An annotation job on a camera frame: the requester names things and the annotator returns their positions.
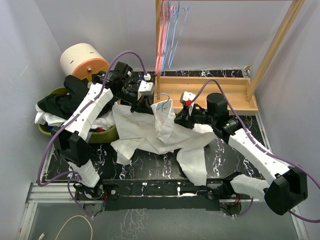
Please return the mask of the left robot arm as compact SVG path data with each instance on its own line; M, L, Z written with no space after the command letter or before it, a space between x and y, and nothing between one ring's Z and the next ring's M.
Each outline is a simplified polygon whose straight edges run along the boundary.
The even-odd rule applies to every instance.
M100 176L91 161L92 148L86 139L105 106L118 100L126 102L131 112L152 114L151 97L154 84L146 73L141 81L132 79L133 69L117 62L110 72L100 70L92 76L92 84L75 112L61 126L51 131L58 155L65 159L78 178L75 188L87 198L97 200L103 195Z

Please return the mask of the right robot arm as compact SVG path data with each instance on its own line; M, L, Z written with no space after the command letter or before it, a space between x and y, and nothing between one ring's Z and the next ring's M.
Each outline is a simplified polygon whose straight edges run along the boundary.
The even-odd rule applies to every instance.
M233 199L239 194L248 195L266 202L274 213L281 216L308 198L307 175L299 168L271 157L255 138L248 137L249 131L242 126L240 119L229 114L227 101L221 93L206 97L207 108L192 103L194 98L193 93L182 93L182 110L174 122L188 129L193 129L195 124L210 126L218 138L241 153L264 178L233 173L220 187L226 197Z

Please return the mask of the blue wire hanger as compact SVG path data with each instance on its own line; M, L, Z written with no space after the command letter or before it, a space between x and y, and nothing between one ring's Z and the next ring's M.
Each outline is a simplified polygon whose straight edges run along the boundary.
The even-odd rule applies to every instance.
M157 97L160 97L160 96L165 96L166 99L154 102L151 105L151 109L152 109L154 115L164 114L164 115L168 116L171 113L171 111L173 110L173 101L172 101L170 95L165 92L158 93L157 95L154 96L154 98L156 99Z

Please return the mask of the white shirt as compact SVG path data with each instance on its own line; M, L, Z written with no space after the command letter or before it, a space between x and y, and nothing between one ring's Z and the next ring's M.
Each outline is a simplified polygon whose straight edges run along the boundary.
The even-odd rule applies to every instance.
M176 160L183 173L196 186L207 180L204 148L216 135L208 125L195 124L193 129L174 122L174 109L169 115L130 111L130 106L115 104L112 113L119 139L111 146L117 163L129 165L135 150L162 155L177 150Z

